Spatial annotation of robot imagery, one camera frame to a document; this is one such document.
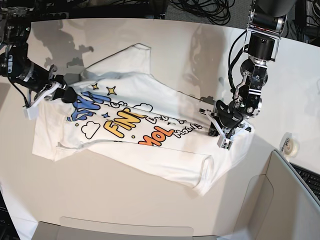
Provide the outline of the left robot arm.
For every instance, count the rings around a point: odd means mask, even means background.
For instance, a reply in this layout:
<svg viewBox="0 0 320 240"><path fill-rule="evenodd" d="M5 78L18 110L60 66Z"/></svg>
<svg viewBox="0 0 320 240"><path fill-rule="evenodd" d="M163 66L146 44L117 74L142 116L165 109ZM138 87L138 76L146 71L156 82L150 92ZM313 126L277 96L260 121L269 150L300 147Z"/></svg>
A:
<svg viewBox="0 0 320 240"><path fill-rule="evenodd" d="M262 88L268 81L267 63L274 62L294 0L254 0L248 24L242 33L244 45L234 59L228 59L228 82L232 100L214 103L213 110L200 109L210 120L208 135L218 137L217 145L229 150L242 131L252 131L248 119L262 107Z"/></svg>

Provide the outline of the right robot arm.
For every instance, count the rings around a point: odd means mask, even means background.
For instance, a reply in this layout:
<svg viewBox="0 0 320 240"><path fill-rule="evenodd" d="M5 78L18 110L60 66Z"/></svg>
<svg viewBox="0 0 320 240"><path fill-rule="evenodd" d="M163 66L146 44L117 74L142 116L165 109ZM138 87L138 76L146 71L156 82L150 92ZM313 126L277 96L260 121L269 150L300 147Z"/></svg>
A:
<svg viewBox="0 0 320 240"><path fill-rule="evenodd" d="M56 65L45 69L28 58L27 40L38 14L34 0L4 0L0 4L0 47L5 49L0 55L0 75L13 87L20 85L27 89L27 95L22 97L24 115L29 120L38 116L42 100L61 99L66 104L77 100L77 93L64 76L54 74Z"/></svg>

